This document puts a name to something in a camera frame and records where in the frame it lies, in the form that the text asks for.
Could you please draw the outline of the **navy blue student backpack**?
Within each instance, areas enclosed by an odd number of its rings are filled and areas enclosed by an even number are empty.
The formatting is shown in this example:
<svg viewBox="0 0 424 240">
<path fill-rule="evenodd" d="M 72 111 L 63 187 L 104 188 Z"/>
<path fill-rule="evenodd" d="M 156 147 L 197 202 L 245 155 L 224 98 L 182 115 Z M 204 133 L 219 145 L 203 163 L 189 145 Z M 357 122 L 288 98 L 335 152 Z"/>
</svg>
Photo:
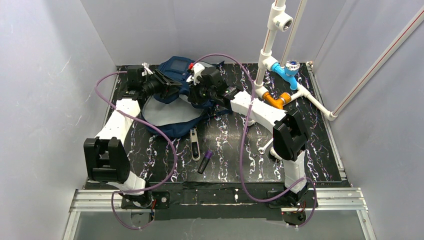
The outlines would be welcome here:
<svg viewBox="0 0 424 240">
<path fill-rule="evenodd" d="M 211 100 L 200 106 L 193 106 L 188 102 L 188 69 L 193 62 L 187 57 L 172 56 L 161 63 L 157 69 L 172 80 L 182 83 L 182 86 L 176 95 L 168 98 L 161 98 L 158 94 L 151 96 L 141 109 L 140 118 L 155 126 L 168 138 L 183 137 L 201 121 L 232 113 L 228 109 L 214 113 L 213 107 L 216 104 Z"/>
</svg>

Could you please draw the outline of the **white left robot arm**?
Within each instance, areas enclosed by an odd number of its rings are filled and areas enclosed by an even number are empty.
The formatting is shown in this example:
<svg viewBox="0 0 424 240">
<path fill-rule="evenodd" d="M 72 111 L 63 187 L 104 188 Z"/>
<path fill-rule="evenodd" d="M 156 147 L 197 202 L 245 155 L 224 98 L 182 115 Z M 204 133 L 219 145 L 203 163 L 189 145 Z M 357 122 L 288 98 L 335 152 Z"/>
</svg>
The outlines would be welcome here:
<svg viewBox="0 0 424 240">
<path fill-rule="evenodd" d="M 168 97 L 179 92 L 181 83 L 172 80 L 159 70 L 136 65 L 128 67 L 126 86 L 117 95 L 116 103 L 105 98 L 96 87 L 95 93 L 112 109 L 108 121 L 100 132 L 87 138 L 83 144 L 88 178 L 117 188 L 116 194 L 124 197 L 141 198 L 148 191 L 166 183 L 177 168 L 177 151 L 170 138 L 156 126 L 138 118 L 143 105 L 153 95 Z M 148 186 L 148 182 L 132 172 L 124 148 L 125 139 L 132 124 L 138 122 L 164 137 L 173 153 L 173 166 L 168 175 L 159 183 Z"/>
</svg>

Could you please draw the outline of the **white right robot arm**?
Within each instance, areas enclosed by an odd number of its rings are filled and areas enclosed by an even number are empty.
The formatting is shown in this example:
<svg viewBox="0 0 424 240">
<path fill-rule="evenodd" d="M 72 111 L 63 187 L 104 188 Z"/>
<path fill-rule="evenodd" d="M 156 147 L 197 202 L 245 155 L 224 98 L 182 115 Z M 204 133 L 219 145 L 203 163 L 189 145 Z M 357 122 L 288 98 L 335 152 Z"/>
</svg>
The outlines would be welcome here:
<svg viewBox="0 0 424 240">
<path fill-rule="evenodd" d="M 283 163 L 285 191 L 298 201 L 308 190 L 304 158 L 309 134 L 301 114 L 296 110 L 286 112 L 252 98 L 241 87 L 228 84 L 215 67 L 192 63 L 188 72 L 189 102 L 201 105 L 211 100 L 272 132 L 271 152 Z"/>
</svg>

